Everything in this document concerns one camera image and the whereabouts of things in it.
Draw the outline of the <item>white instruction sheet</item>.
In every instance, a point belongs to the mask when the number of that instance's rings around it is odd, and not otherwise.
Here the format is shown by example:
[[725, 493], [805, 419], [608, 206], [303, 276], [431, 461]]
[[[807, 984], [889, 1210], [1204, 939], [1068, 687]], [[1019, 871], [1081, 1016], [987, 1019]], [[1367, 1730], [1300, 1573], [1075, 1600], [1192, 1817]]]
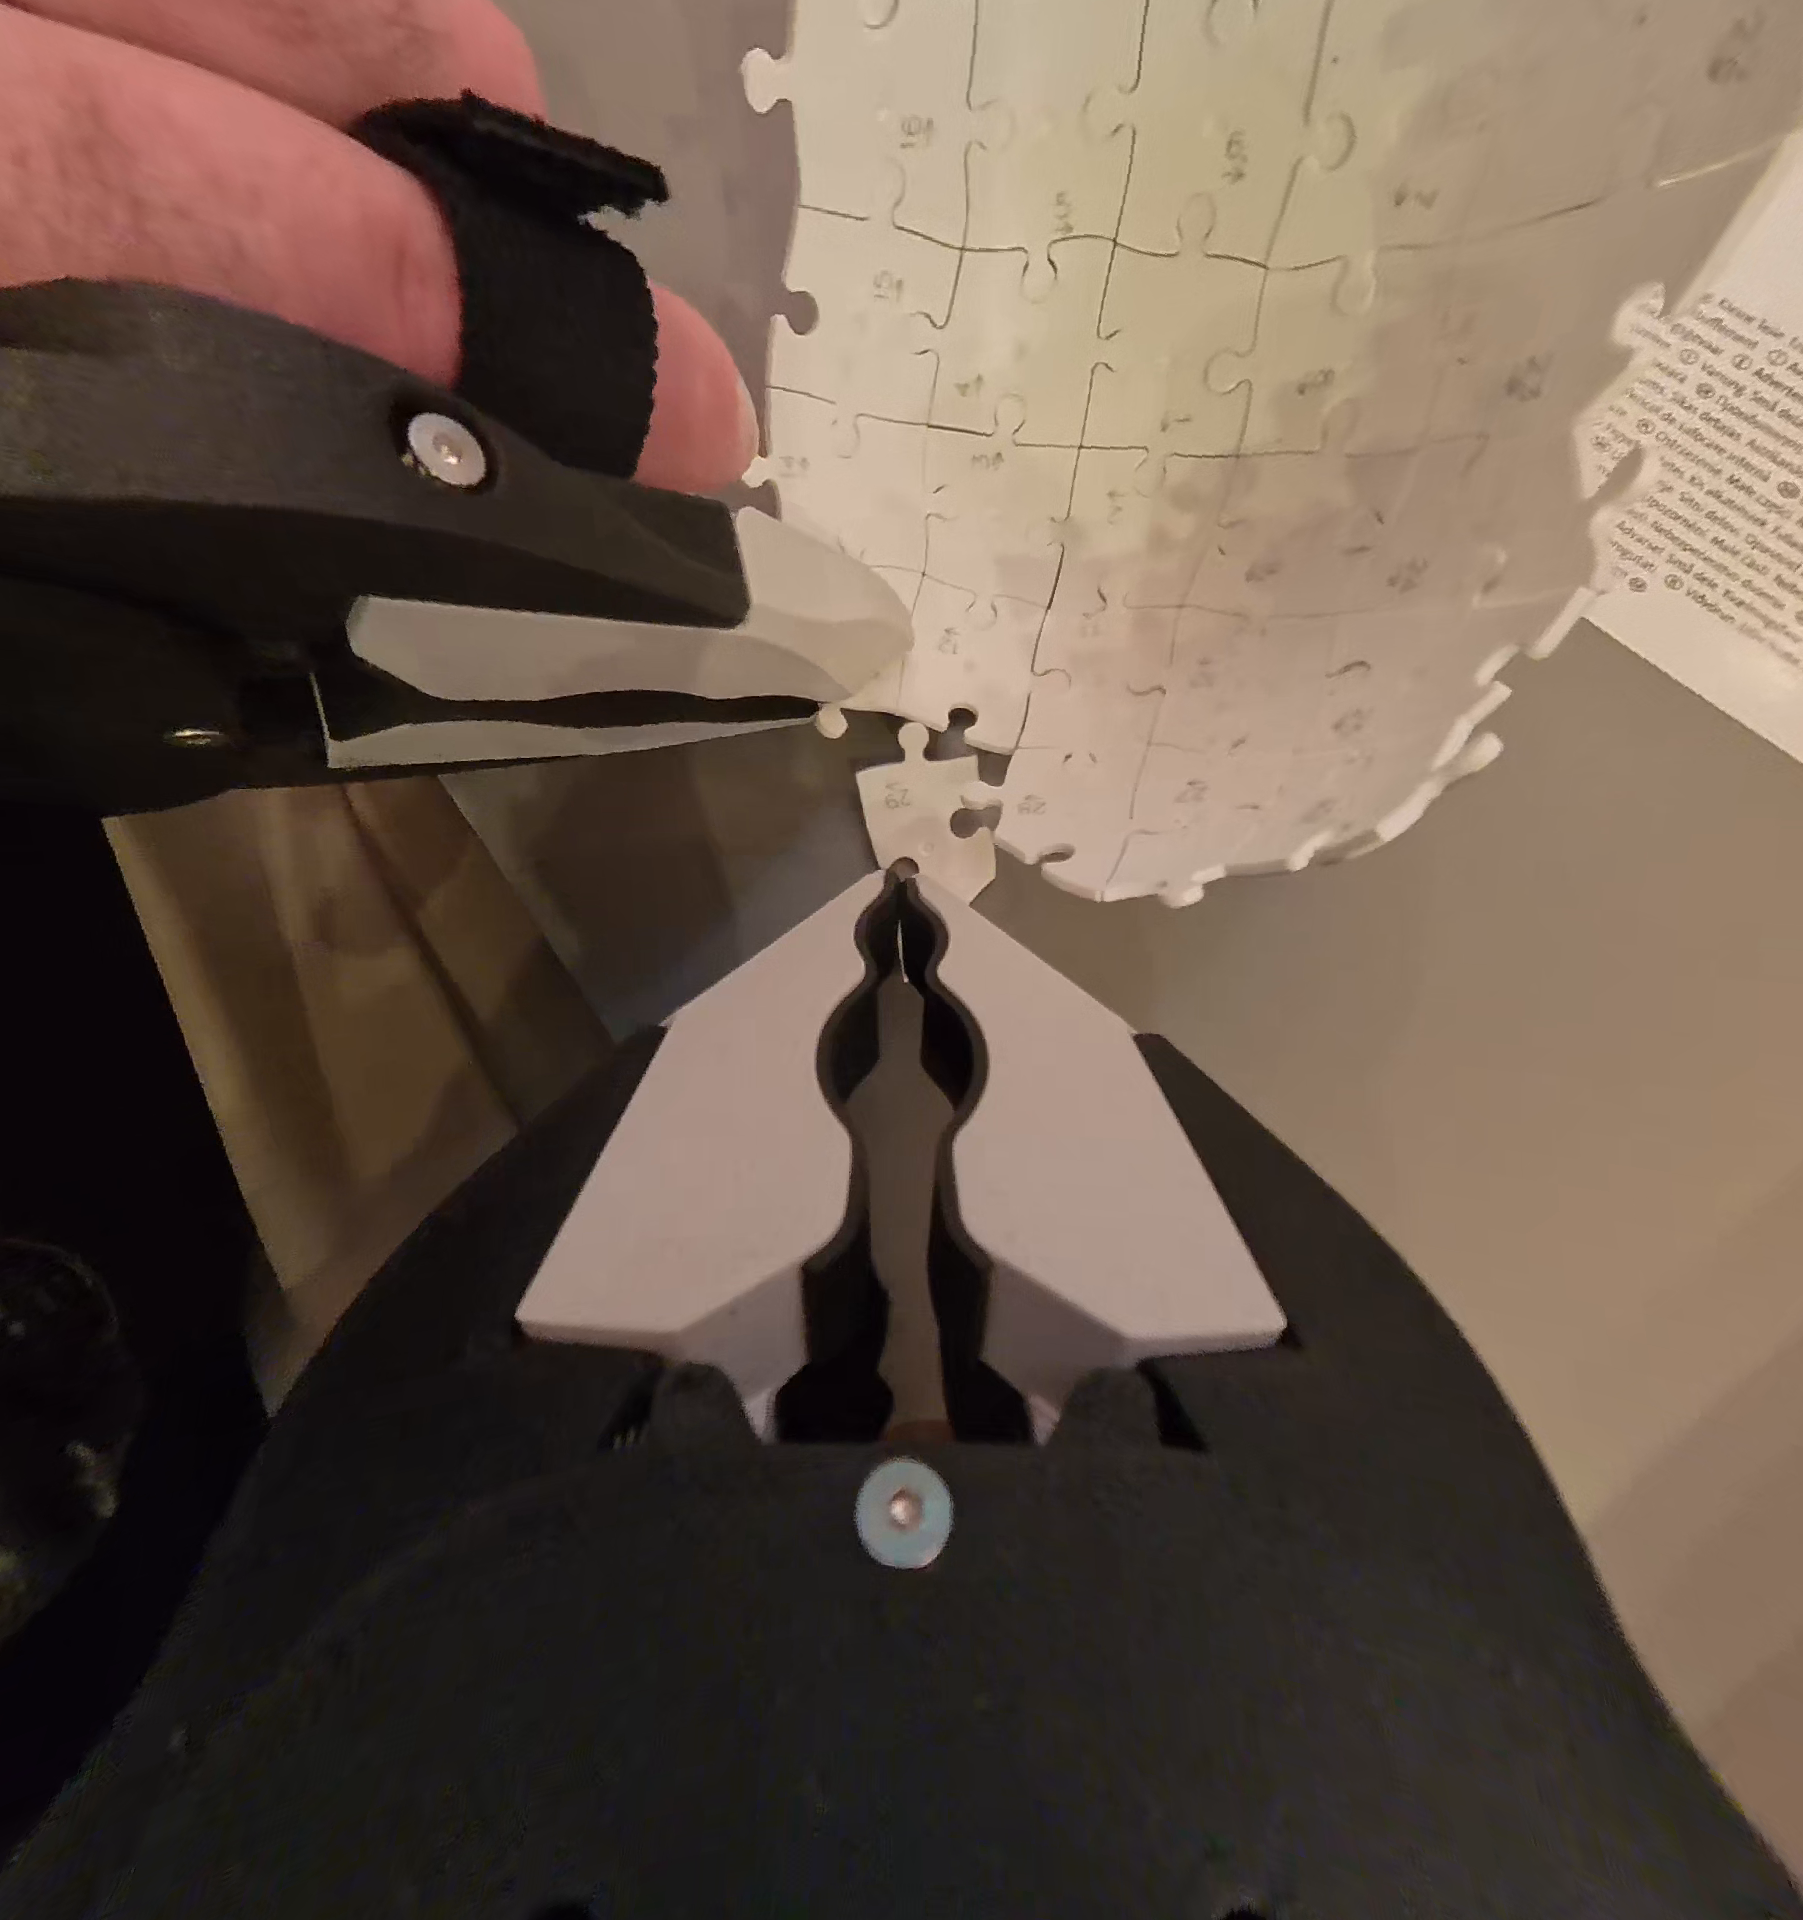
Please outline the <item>white instruction sheet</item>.
[[1588, 473], [1642, 453], [1585, 617], [1803, 766], [1803, 132], [1702, 291], [1637, 314], [1582, 436]]

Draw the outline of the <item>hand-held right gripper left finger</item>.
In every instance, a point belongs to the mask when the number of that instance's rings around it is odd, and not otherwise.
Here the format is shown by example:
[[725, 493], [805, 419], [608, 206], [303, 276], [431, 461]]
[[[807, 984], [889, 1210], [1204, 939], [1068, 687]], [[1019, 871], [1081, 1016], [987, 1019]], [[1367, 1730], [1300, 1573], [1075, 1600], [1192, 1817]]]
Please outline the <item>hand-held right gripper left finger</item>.
[[775, 1432], [883, 1432], [889, 1295], [843, 1108], [903, 885], [851, 882], [667, 1019], [522, 1302], [535, 1340], [722, 1373]]

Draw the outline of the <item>person's left hand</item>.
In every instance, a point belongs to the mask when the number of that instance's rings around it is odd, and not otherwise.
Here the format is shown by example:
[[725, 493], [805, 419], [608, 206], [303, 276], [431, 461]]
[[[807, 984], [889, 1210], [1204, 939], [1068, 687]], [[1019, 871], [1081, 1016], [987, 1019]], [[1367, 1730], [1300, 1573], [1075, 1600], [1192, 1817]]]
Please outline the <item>person's left hand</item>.
[[704, 315], [598, 206], [498, 3], [0, 3], [0, 291], [158, 285], [481, 393], [565, 458], [717, 494], [758, 449]]

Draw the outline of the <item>black mesh office chair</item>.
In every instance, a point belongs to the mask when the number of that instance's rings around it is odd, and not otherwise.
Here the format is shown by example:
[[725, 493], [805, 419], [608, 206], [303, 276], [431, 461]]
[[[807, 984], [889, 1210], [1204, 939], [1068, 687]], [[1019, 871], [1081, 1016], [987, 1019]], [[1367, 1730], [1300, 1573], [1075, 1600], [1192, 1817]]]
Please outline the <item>black mesh office chair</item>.
[[46, 1241], [0, 1232], [0, 1650], [98, 1547], [142, 1410], [99, 1278]]

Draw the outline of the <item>person's beige trouser leg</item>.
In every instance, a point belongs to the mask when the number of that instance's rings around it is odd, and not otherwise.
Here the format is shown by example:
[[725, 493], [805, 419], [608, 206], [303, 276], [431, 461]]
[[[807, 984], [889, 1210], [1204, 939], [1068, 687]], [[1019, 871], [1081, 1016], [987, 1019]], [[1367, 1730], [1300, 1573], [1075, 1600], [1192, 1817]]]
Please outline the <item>person's beige trouser leg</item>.
[[257, 1230], [267, 1405], [397, 1247], [610, 1039], [442, 780], [105, 824]]

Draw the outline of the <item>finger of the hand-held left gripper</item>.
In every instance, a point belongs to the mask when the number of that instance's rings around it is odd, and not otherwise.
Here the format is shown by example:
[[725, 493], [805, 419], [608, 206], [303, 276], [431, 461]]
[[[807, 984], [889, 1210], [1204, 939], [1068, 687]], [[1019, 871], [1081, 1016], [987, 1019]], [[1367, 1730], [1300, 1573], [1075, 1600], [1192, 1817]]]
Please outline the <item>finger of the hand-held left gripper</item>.
[[867, 565], [756, 509], [735, 515], [750, 609], [735, 627], [370, 596], [351, 653], [442, 699], [684, 693], [836, 702], [913, 641], [913, 615]]
[[318, 696], [324, 753], [338, 773], [495, 766], [695, 745], [807, 724], [821, 702], [788, 696], [562, 696], [447, 702]]

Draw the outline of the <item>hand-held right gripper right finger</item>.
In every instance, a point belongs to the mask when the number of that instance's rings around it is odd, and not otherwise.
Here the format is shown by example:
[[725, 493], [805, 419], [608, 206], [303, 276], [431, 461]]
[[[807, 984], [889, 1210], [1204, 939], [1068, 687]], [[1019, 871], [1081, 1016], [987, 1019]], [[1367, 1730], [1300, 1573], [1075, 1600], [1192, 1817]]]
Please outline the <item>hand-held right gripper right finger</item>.
[[985, 1264], [980, 1362], [1055, 1428], [1091, 1373], [1273, 1347], [1287, 1316], [1138, 1034], [935, 881], [913, 896], [972, 1060], [940, 1190]]

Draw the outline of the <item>white puzzle piece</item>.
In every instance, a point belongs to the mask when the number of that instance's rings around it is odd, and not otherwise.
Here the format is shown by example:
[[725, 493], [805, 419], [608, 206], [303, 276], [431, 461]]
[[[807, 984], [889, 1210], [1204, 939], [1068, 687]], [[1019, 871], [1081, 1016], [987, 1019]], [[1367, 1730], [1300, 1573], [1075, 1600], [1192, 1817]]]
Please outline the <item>white puzzle piece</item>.
[[930, 881], [940, 894], [972, 905], [996, 877], [996, 852], [989, 827], [962, 832], [957, 816], [967, 790], [980, 780], [970, 753], [935, 757], [930, 732], [903, 721], [893, 753], [855, 770], [862, 824], [879, 871], [902, 863]]

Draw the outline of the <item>partly built puzzle ball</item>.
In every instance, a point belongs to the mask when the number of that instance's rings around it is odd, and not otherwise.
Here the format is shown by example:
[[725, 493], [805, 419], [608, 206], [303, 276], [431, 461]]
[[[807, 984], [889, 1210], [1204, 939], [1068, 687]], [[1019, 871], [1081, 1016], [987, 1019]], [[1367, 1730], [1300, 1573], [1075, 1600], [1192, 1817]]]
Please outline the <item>partly built puzzle ball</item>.
[[859, 706], [1081, 900], [1384, 846], [1592, 570], [1580, 429], [1803, 128], [1803, 3], [815, 1], [780, 515], [913, 615]]

